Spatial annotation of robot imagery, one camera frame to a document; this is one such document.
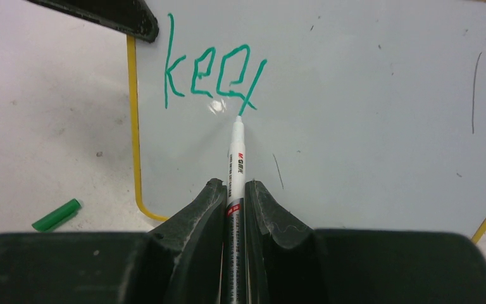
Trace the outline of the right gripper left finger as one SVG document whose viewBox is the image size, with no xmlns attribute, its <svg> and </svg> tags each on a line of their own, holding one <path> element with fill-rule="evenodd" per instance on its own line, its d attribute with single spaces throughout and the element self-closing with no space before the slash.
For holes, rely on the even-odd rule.
<svg viewBox="0 0 486 304">
<path fill-rule="evenodd" d="M 149 232 L 0 234 L 0 303 L 214 303 L 226 201 L 211 179 Z"/>
</svg>

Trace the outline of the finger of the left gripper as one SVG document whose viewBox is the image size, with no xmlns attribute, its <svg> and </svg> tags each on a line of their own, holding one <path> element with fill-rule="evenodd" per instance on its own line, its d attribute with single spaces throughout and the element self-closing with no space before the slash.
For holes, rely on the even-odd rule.
<svg viewBox="0 0 486 304">
<path fill-rule="evenodd" d="M 153 43 L 158 21 L 143 0 L 29 0 L 31 3 Z"/>
</svg>

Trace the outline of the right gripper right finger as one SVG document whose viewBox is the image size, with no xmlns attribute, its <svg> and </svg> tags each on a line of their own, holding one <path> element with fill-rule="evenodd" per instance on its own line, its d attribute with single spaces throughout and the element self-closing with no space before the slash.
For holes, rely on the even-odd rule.
<svg viewBox="0 0 486 304">
<path fill-rule="evenodd" d="M 250 303 L 486 303 L 486 259 L 448 232 L 313 229 L 246 184 Z"/>
</svg>

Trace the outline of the white marker pen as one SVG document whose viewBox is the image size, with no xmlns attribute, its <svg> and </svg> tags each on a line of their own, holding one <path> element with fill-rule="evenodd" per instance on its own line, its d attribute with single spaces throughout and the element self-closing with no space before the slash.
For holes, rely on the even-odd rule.
<svg viewBox="0 0 486 304">
<path fill-rule="evenodd" d="M 227 204 L 221 277 L 221 303 L 247 303 L 247 257 L 244 201 L 246 147 L 242 117 L 232 125 L 228 150 Z"/>
</svg>

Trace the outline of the green marker cap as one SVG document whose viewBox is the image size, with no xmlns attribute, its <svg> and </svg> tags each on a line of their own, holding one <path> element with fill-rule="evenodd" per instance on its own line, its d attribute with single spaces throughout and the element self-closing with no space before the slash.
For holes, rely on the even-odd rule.
<svg viewBox="0 0 486 304">
<path fill-rule="evenodd" d="M 76 216 L 81 209 L 81 202 L 77 199 L 71 199 L 32 223 L 31 226 L 37 232 L 52 232 Z"/>
</svg>

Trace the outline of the yellow framed whiteboard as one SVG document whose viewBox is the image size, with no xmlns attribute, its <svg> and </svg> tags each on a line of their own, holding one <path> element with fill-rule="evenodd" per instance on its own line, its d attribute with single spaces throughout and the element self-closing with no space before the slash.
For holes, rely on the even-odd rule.
<svg viewBox="0 0 486 304">
<path fill-rule="evenodd" d="M 166 220 L 246 176 L 311 227 L 486 231 L 486 1 L 149 1 L 129 37 L 135 193 Z"/>
</svg>

